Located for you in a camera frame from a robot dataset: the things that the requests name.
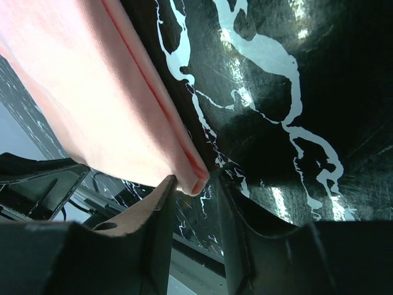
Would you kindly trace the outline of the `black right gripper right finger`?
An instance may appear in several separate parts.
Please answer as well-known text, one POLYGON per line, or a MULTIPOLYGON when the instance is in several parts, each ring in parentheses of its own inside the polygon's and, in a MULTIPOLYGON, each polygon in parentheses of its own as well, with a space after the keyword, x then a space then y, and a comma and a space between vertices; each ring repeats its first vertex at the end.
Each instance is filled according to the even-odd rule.
POLYGON ((223 178, 217 206, 230 294, 391 294, 392 223, 297 227, 223 178))

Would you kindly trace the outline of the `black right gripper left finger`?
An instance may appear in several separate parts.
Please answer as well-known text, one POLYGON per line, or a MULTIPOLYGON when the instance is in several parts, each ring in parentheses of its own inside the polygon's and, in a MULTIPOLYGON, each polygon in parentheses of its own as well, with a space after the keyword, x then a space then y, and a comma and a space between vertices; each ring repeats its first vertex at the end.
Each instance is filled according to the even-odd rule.
POLYGON ((166 294, 175 176, 117 216, 1 224, 2 294, 166 294))

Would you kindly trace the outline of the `salmon pink t shirt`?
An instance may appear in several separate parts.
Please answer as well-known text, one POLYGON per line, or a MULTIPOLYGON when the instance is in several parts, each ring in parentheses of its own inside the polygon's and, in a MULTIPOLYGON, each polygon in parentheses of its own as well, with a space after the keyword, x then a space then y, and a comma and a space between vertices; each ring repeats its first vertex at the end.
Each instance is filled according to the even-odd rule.
POLYGON ((2 1, 1 55, 76 162, 204 188, 208 169, 120 1, 2 1))

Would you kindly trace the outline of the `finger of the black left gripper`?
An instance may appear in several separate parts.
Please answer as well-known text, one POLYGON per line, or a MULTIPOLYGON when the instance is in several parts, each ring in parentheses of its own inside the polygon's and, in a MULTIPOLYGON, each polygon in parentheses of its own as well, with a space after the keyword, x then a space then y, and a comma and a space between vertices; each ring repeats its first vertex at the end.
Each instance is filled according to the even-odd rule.
POLYGON ((53 219, 89 172, 70 158, 31 160, 1 154, 1 221, 53 219))

